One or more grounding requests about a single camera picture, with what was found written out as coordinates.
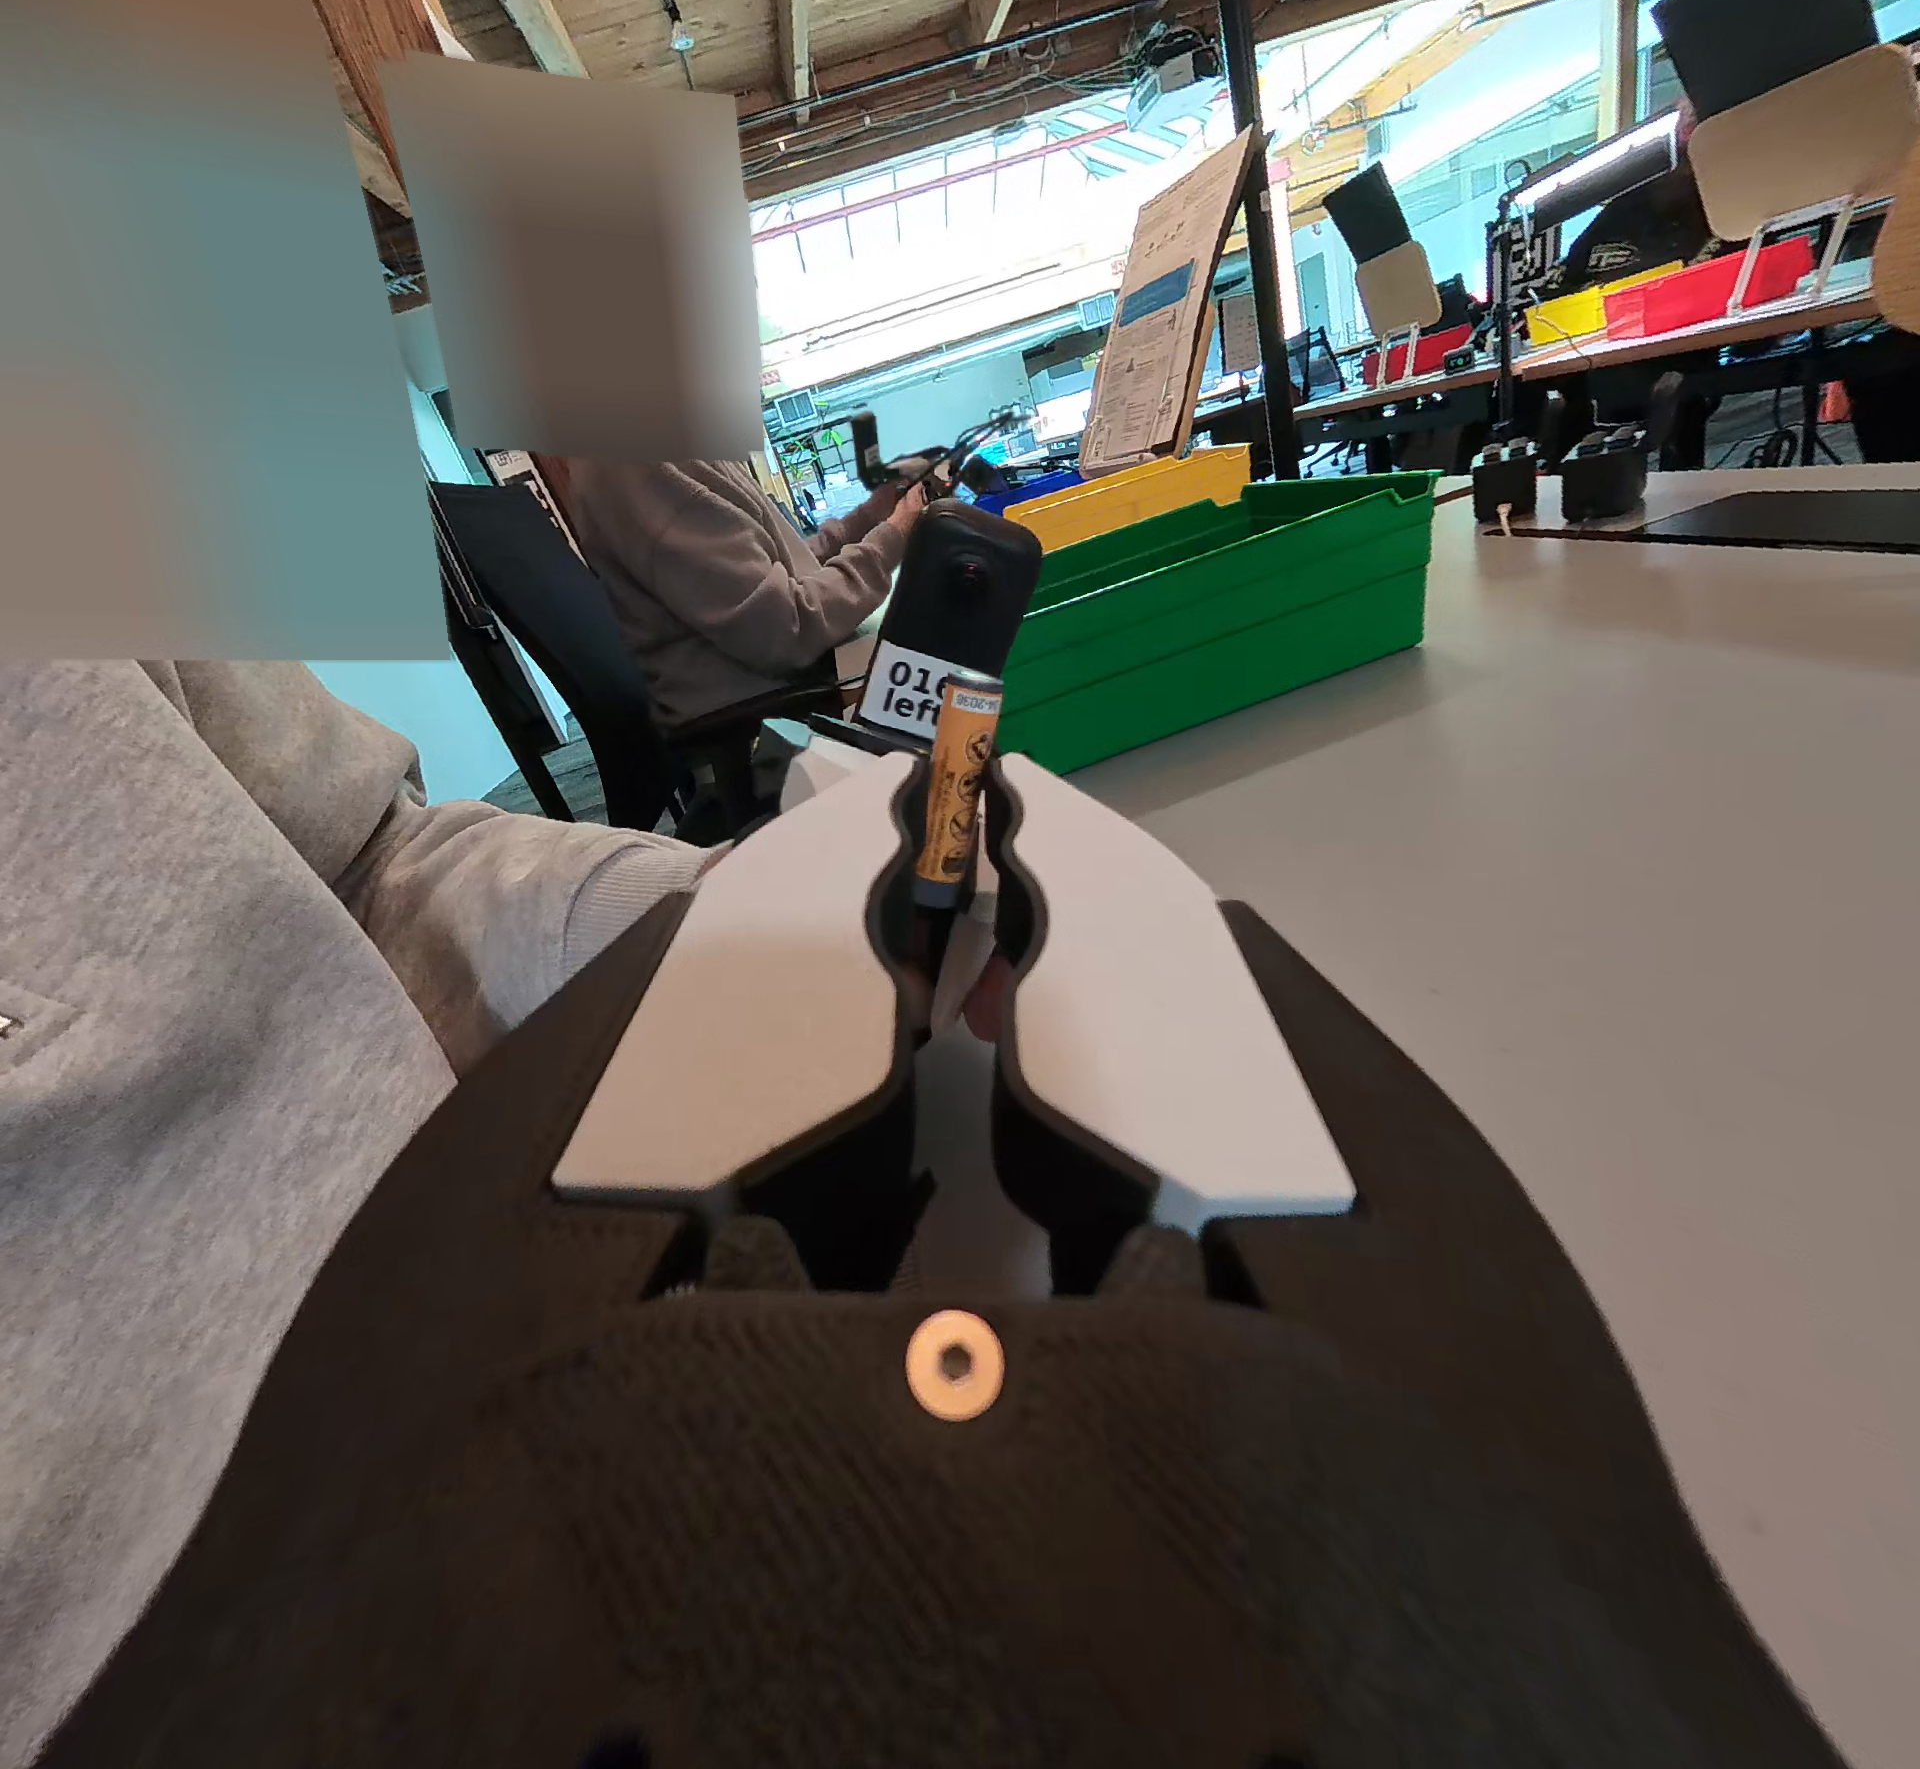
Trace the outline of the green plastic bin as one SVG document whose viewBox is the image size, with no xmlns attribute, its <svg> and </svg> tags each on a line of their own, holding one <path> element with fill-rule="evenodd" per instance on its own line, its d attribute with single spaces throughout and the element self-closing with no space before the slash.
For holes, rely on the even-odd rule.
<svg viewBox="0 0 1920 1769">
<path fill-rule="evenodd" d="M 1419 648 L 1436 484 L 1257 483 L 1050 552 L 998 748 L 1070 775 Z"/>
</svg>

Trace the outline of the white ceiling projector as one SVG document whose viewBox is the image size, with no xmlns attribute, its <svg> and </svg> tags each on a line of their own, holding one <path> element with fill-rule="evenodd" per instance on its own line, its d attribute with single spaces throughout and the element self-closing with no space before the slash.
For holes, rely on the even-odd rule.
<svg viewBox="0 0 1920 1769">
<path fill-rule="evenodd" d="M 1205 116 L 1226 81 L 1220 47 L 1205 30 L 1156 27 L 1134 56 L 1124 126 L 1164 133 L 1179 121 Z"/>
</svg>

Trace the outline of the black monitor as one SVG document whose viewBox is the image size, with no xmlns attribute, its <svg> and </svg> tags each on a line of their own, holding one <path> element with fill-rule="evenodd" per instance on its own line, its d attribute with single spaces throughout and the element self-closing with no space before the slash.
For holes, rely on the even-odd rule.
<svg viewBox="0 0 1920 1769">
<path fill-rule="evenodd" d="M 1501 199 L 1501 222 L 1538 237 L 1673 173 L 1680 124 L 1680 113 L 1668 110 L 1524 179 Z"/>
</svg>

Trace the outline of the red plastic bin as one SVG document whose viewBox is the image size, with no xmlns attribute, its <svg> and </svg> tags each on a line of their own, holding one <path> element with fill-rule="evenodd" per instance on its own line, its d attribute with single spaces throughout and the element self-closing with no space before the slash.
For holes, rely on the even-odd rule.
<svg viewBox="0 0 1920 1769">
<path fill-rule="evenodd" d="M 1611 290 L 1602 299 L 1602 333 L 1613 343 L 1679 333 L 1733 313 L 1759 308 L 1795 294 L 1812 279 L 1812 239 L 1792 235 L 1766 242 L 1748 258 L 1745 248 L 1653 274 Z"/>
<path fill-rule="evenodd" d="M 1361 360 L 1361 381 L 1372 390 L 1415 377 L 1442 372 L 1458 353 L 1465 353 L 1468 366 L 1476 362 L 1476 327 L 1473 322 L 1462 320 L 1446 327 L 1435 324 L 1430 328 L 1408 324 L 1364 353 Z"/>
</svg>

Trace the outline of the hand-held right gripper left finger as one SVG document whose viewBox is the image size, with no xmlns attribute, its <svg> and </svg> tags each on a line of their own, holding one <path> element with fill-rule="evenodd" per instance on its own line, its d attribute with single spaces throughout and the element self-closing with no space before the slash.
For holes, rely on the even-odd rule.
<svg viewBox="0 0 1920 1769">
<path fill-rule="evenodd" d="M 901 866 L 917 758 L 888 752 L 703 877 L 550 1184 L 569 1200 L 725 1208 L 905 1071 L 872 907 Z"/>
</svg>

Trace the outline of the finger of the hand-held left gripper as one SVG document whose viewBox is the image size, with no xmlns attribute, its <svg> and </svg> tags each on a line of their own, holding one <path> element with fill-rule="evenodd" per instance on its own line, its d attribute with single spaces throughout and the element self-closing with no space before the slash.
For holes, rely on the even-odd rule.
<svg viewBox="0 0 1920 1769">
<path fill-rule="evenodd" d="M 804 803 L 825 796 L 845 780 L 872 771 L 878 762 L 905 755 L 902 748 L 872 738 L 849 740 L 827 731 L 813 731 L 804 748 L 799 748 L 780 782 L 780 815 L 799 810 Z"/>
</svg>

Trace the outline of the person's left forearm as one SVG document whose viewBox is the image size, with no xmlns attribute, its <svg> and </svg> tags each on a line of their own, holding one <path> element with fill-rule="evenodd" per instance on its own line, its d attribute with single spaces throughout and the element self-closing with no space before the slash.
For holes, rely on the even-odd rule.
<svg viewBox="0 0 1920 1769">
<path fill-rule="evenodd" d="M 463 1077 L 730 851 L 402 789 L 334 893 Z"/>
</svg>

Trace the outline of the black office chair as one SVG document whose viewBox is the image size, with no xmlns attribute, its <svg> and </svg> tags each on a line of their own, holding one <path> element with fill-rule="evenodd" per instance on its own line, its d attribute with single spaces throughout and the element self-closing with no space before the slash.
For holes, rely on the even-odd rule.
<svg viewBox="0 0 1920 1769">
<path fill-rule="evenodd" d="M 769 696 L 662 731 L 609 597 L 525 486 L 428 483 L 456 660 L 544 815 L 575 820 L 547 758 L 564 745 L 527 677 L 527 652 L 572 713 L 607 819 L 650 831 L 665 815 L 732 834 L 756 819 L 754 748 L 769 719 L 803 720 L 843 699 L 837 667 Z"/>
</svg>

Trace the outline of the orange battery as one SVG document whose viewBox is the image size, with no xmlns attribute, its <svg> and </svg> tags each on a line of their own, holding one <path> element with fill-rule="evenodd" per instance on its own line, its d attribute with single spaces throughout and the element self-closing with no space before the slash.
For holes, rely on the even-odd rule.
<svg viewBox="0 0 1920 1769">
<path fill-rule="evenodd" d="M 972 888 L 1000 710 L 1000 679 L 977 670 L 946 679 L 926 758 L 925 839 L 910 883 L 917 917 L 951 917 Z"/>
</svg>

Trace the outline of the long wooden desk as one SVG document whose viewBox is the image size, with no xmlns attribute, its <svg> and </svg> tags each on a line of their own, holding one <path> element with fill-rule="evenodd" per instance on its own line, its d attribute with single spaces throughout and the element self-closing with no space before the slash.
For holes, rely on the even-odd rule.
<svg viewBox="0 0 1920 1769">
<path fill-rule="evenodd" d="M 1557 347 L 1538 348 L 1514 359 L 1510 381 L 1547 381 L 1563 375 L 1645 364 L 1670 357 L 1688 357 L 1698 351 L 1721 351 L 1778 336 L 1812 333 L 1866 320 L 1880 315 L 1872 280 L 1828 290 L 1818 296 L 1786 296 L 1756 310 L 1741 310 L 1705 318 L 1662 335 L 1613 341 L 1602 335 L 1575 336 Z M 1362 413 L 1383 413 L 1388 407 L 1471 386 L 1499 386 L 1504 379 L 1499 362 L 1476 362 L 1458 370 L 1408 375 L 1372 390 L 1346 390 L 1304 405 L 1296 415 L 1307 420 L 1337 420 Z"/>
</svg>

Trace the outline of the person's grey hoodie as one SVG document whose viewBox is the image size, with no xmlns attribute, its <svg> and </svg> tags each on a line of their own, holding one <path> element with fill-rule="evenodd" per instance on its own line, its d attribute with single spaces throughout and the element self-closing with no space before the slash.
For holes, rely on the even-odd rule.
<svg viewBox="0 0 1920 1769">
<path fill-rule="evenodd" d="M 31 1765 L 453 1071 L 336 893 L 407 738 L 301 662 L 10 662 L 3 713 L 3 1715 Z"/>
</svg>

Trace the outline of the yellow plastic bin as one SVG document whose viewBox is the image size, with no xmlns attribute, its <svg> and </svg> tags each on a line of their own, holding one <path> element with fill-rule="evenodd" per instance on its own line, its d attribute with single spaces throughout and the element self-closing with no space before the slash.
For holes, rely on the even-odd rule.
<svg viewBox="0 0 1920 1769">
<path fill-rule="evenodd" d="M 1524 310 L 1524 333 L 1530 351 L 1558 348 L 1581 339 L 1611 336 L 1611 300 L 1653 280 L 1664 279 L 1682 266 L 1668 262 L 1613 282 L 1590 285 L 1561 294 Z"/>
<path fill-rule="evenodd" d="M 1179 508 L 1231 507 L 1255 480 L 1249 445 L 1198 449 L 1185 459 L 1140 462 L 1005 511 L 1039 536 L 1044 552 L 1097 540 Z"/>
</svg>

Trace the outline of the black table mat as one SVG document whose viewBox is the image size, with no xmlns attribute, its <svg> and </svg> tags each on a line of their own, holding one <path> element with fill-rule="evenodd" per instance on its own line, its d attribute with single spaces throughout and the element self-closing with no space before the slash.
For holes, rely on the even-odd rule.
<svg viewBox="0 0 1920 1769">
<path fill-rule="evenodd" d="M 1688 549 L 1919 557 L 1919 490 L 1745 490 L 1668 515 L 1584 525 L 1490 526 L 1519 539 L 1619 540 Z"/>
</svg>

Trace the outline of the cardboard document stand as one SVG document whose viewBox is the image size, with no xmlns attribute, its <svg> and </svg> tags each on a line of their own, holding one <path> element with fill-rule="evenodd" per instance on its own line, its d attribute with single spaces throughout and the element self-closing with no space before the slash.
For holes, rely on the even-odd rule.
<svg viewBox="0 0 1920 1769">
<path fill-rule="evenodd" d="M 1238 131 L 1139 212 L 1078 438 L 1083 478 L 1186 449 L 1213 344 L 1214 276 L 1265 147 L 1258 124 Z"/>
</svg>

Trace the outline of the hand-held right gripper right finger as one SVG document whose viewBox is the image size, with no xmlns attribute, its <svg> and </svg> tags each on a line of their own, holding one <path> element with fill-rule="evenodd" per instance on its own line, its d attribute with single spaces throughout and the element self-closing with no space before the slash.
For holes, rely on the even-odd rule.
<svg viewBox="0 0 1920 1769">
<path fill-rule="evenodd" d="M 1205 878 L 1030 757 L 996 779 L 1000 913 L 1023 893 L 1032 918 L 1002 1012 L 1013 1098 L 1160 1227 L 1351 1212 L 1357 1182 Z"/>
</svg>

